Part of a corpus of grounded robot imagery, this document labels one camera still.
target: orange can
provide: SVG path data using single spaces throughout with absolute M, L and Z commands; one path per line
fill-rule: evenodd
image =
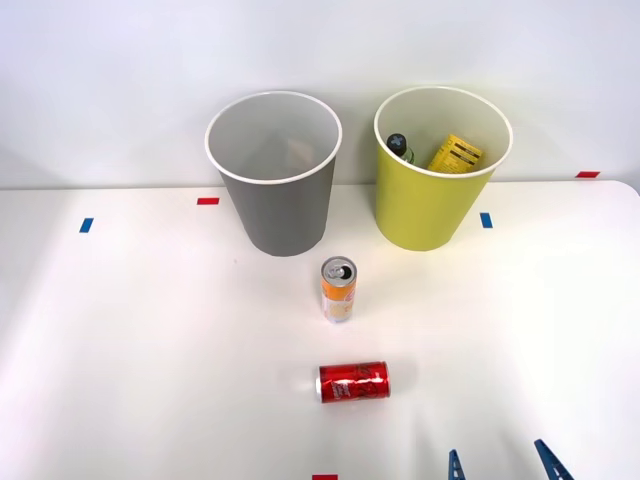
M 356 264 L 346 257 L 331 257 L 322 264 L 322 312 L 333 323 L 351 318 L 356 294 Z

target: bin rim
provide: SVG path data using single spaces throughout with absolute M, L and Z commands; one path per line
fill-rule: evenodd
M 293 177 L 287 177 L 287 178 L 277 178 L 275 180 L 259 180 L 256 178 L 249 178 L 249 177 L 243 177 L 242 175 L 238 175 L 236 173 L 233 173 L 229 170 L 227 170 L 226 168 L 224 168 L 222 165 L 220 165 L 218 163 L 218 161 L 214 158 L 213 154 L 211 153 L 211 150 L 209 149 L 209 136 L 211 135 L 211 130 L 213 129 L 213 126 L 215 125 L 216 121 L 218 121 L 220 119 L 220 117 L 222 115 L 224 115 L 228 110 L 232 109 L 233 107 L 235 107 L 236 105 L 238 105 L 239 103 L 245 102 L 247 100 L 250 100 L 252 98 L 256 98 L 256 97 L 261 97 L 264 95 L 292 95 L 292 96 L 296 96 L 296 97 L 302 97 L 302 98 L 306 98 L 307 100 L 311 100 L 315 103 L 317 103 L 318 105 L 320 105 L 321 107 L 323 107 L 327 112 L 329 112 L 331 114 L 331 116 L 333 117 L 333 119 L 336 122 L 336 125 L 338 127 L 338 139 L 336 140 L 336 145 L 333 148 L 333 150 L 331 151 L 331 153 L 329 154 L 329 156 L 327 158 L 325 158 L 322 162 L 320 162 L 318 165 L 316 165 L 315 167 L 313 167 L 311 170 L 307 170 L 306 172 L 303 172 L 299 175 L 295 175 Z M 333 111 L 333 109 L 327 105 L 326 103 L 324 103 L 321 100 L 318 100 L 315 97 L 312 97 L 311 95 L 307 95 L 304 93 L 300 93 L 300 92 L 294 92 L 294 91 L 290 91 L 290 90 L 269 90 L 266 92 L 258 92 L 258 93 L 253 93 L 251 95 L 246 95 L 242 98 L 239 98 L 237 100 L 234 100 L 233 102 L 231 102 L 230 104 L 228 104 L 226 107 L 224 107 L 222 110 L 220 110 L 215 117 L 213 117 L 213 119 L 211 120 L 211 122 L 209 123 L 209 126 L 207 127 L 207 131 L 204 135 L 204 149 L 207 152 L 207 156 L 209 157 L 209 160 L 211 161 L 211 163 L 213 163 L 213 165 L 222 173 L 224 173 L 225 175 L 234 178 L 240 182 L 243 183 L 252 183 L 254 185 L 282 185 L 285 183 L 292 183 L 292 182 L 296 182 L 298 180 L 302 180 L 303 178 L 306 177 L 310 177 L 311 175 L 313 175 L 316 172 L 319 172 L 320 170 L 322 170 L 324 167 L 326 167 L 329 163 L 331 163 L 331 161 L 336 157 L 338 150 L 340 149 L 340 145 L 342 144 L 342 124 L 340 123 L 340 119 L 338 118 L 338 115 L 336 114 L 336 112 Z
M 451 91 L 454 91 L 454 92 L 458 92 L 458 93 L 463 93 L 465 95 L 469 95 L 470 97 L 473 97 L 476 100 L 479 100 L 482 103 L 488 105 L 490 108 L 492 108 L 500 116 L 500 118 L 502 118 L 502 121 L 506 125 L 507 131 L 509 132 L 509 145 L 507 146 L 507 149 L 505 150 L 505 152 L 502 155 L 502 157 L 497 162 L 495 162 L 493 165 L 490 165 L 490 166 L 488 166 L 486 168 L 483 168 L 482 170 L 478 170 L 477 172 L 470 172 L 470 173 L 439 173 L 439 172 L 432 172 L 430 170 L 427 170 L 426 168 L 420 168 L 420 167 L 416 167 L 415 165 L 411 165 L 410 163 L 405 162 L 404 160 L 398 158 L 389 149 L 389 147 L 387 147 L 387 143 L 382 140 L 382 137 L 380 136 L 380 130 L 378 129 L 378 121 L 380 119 L 380 114 L 382 113 L 384 108 L 391 101 L 393 101 L 396 97 L 399 97 L 400 95 L 404 95 L 405 93 L 413 92 L 415 90 L 436 90 L 436 89 L 439 89 L 439 90 L 451 90 Z M 378 110 L 376 111 L 376 116 L 374 117 L 374 120 L 373 120 L 373 129 L 374 129 L 375 134 L 376 134 L 376 139 L 378 140 L 378 145 L 380 145 L 384 149 L 384 151 L 387 153 L 387 155 L 389 155 L 393 160 L 398 162 L 403 167 L 409 168 L 409 169 L 411 169 L 411 170 L 413 170 L 415 172 L 418 172 L 418 173 L 420 173 L 422 175 L 427 175 L 427 176 L 430 176 L 430 177 L 438 177 L 438 178 L 463 179 L 463 178 L 473 178 L 473 177 L 479 177 L 481 175 L 486 175 L 487 173 L 490 173 L 493 170 L 495 170 L 496 168 L 498 168 L 500 166 L 500 164 L 502 164 L 502 162 L 504 162 L 504 160 L 507 158 L 507 156 L 511 152 L 511 147 L 513 146 L 513 129 L 511 128 L 511 123 L 509 122 L 509 119 L 506 117 L 506 115 L 504 113 L 502 113 L 502 111 L 498 107 L 496 107 L 493 103 L 491 103 L 487 99 L 481 97 L 480 95 L 476 95 L 475 93 L 469 92 L 467 90 L 463 90 L 461 88 L 449 87 L 449 86 L 445 86 L 445 85 L 421 85 L 421 86 L 418 86 L 418 87 L 407 88 L 405 90 L 401 90 L 401 91 L 391 95 L 384 102 L 382 102 L 382 105 L 380 105 L 380 107 L 378 107 Z

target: standing can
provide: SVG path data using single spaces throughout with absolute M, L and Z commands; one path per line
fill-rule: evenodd
M 320 367 L 316 392 L 322 403 L 386 398 L 391 395 L 386 362 Z
M 322 312 L 330 322 L 351 317 L 356 294 L 356 264 L 347 257 L 331 257 L 322 264 Z

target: yellow trash bin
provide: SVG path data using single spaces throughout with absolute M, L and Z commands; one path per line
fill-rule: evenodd
M 452 87 L 425 86 L 396 93 L 376 112 L 374 129 L 378 141 L 376 222 L 387 239 L 408 250 L 432 250 L 451 239 L 513 143 L 509 120 L 498 108 Z M 387 147 L 393 133 L 407 138 L 414 165 Z M 483 150 L 472 172 L 426 170 L 450 133 Z

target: red soda can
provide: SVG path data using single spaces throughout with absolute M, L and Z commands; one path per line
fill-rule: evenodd
M 322 403 L 385 398 L 391 395 L 386 362 L 320 367 L 316 392 Z

